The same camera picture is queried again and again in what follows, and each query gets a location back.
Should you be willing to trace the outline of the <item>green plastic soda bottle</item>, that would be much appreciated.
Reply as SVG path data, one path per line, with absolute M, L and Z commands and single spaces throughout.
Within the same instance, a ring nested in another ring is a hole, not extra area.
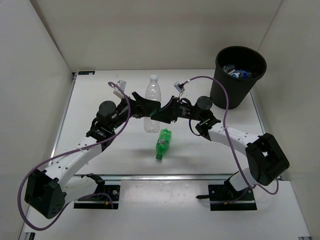
M 170 142 L 172 138 L 172 131 L 164 128 L 160 131 L 158 140 L 156 142 L 155 150 L 157 161 L 162 161 L 164 155 L 169 150 Z

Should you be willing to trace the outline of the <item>clear bottle blue label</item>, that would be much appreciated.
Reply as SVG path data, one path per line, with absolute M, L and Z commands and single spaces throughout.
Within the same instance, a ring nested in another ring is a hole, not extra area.
M 251 79 L 253 78 L 253 74 L 248 70 L 238 69 L 235 70 L 232 74 L 232 77 L 239 79 Z

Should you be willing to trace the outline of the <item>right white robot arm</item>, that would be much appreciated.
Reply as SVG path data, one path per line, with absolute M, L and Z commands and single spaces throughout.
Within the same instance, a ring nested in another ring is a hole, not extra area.
M 212 104 L 207 96 L 199 97 L 195 104 L 186 98 L 172 97 L 152 113 L 151 119 L 167 124 L 178 118 L 197 121 L 195 128 L 201 137 L 230 147 L 233 154 L 239 152 L 247 158 L 248 167 L 239 168 L 223 184 L 230 200 L 238 199 L 246 188 L 268 186 L 289 168 L 290 163 L 272 134 L 250 134 L 227 126 L 215 118 Z

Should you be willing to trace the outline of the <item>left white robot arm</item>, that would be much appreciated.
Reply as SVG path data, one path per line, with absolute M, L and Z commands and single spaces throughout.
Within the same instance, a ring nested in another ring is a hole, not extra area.
M 93 200 L 100 200 L 105 188 L 94 174 L 80 180 L 80 187 L 68 186 L 69 180 L 91 159 L 101 154 L 115 139 L 115 130 L 129 118 L 143 118 L 154 115 L 161 103 L 141 97 L 133 92 L 133 99 L 126 97 L 116 105 L 111 100 L 102 102 L 84 139 L 77 145 L 76 151 L 61 156 L 56 163 L 44 170 L 31 171 L 27 178 L 24 200 L 47 219 L 58 215 L 67 201 L 79 196 L 81 190 Z

